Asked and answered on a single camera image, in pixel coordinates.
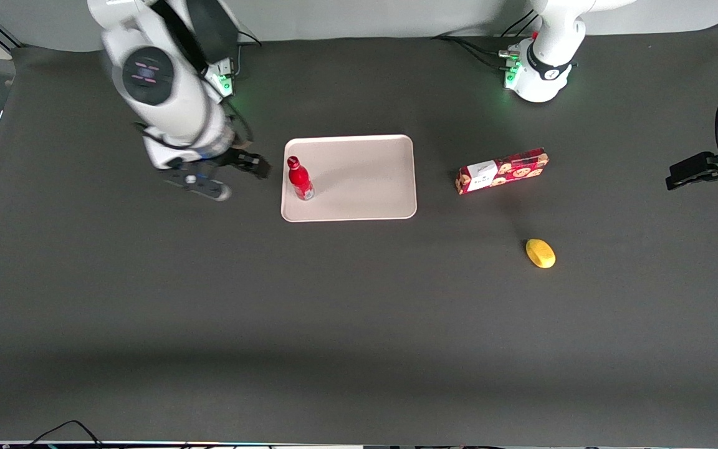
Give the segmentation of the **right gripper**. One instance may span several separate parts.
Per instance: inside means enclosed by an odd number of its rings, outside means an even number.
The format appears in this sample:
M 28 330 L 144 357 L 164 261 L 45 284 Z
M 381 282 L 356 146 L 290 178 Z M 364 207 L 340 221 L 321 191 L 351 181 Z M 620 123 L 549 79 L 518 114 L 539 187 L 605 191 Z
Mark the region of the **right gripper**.
M 268 179 L 272 166 L 264 157 L 245 150 L 228 150 L 234 137 L 236 131 L 231 121 L 217 120 L 205 131 L 202 142 L 189 148 L 181 149 L 180 144 L 171 144 L 154 126 L 148 126 L 143 131 L 143 144 L 149 161 L 157 170 L 169 170 L 176 165 L 176 160 L 196 162 L 213 159 L 216 166 L 232 166 L 257 179 Z

